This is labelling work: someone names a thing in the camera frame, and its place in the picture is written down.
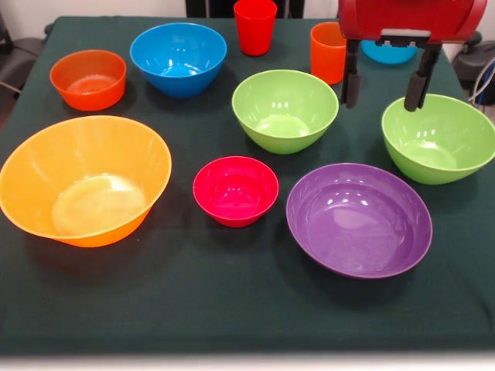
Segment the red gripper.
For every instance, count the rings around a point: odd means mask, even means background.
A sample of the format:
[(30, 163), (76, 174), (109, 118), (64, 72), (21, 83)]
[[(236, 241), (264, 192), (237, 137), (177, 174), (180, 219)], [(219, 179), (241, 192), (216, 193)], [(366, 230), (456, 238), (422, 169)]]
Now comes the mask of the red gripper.
[(347, 40), (340, 103), (356, 106), (361, 75), (358, 69), (360, 40), (384, 40), (387, 36), (424, 38), (426, 46), (418, 69), (412, 74), (404, 107), (409, 112), (424, 105), (432, 72), (443, 43), (461, 43), (476, 31), (486, 1), (340, 1), (338, 16)]

